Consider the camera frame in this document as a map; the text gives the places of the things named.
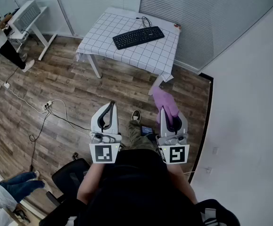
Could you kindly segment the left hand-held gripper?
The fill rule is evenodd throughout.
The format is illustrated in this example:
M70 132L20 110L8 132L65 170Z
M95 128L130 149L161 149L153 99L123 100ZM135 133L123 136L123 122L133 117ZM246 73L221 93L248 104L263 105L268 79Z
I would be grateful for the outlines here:
M91 143L93 163L115 163L122 136L118 128L115 101L103 105L91 118Z

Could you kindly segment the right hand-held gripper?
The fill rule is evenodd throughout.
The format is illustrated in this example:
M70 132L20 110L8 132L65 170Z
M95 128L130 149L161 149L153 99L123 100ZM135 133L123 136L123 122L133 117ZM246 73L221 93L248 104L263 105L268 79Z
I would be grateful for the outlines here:
M190 145L188 139L188 121L181 111L176 117L167 116L164 107L160 110L160 136L157 136L159 154L166 164L186 163Z

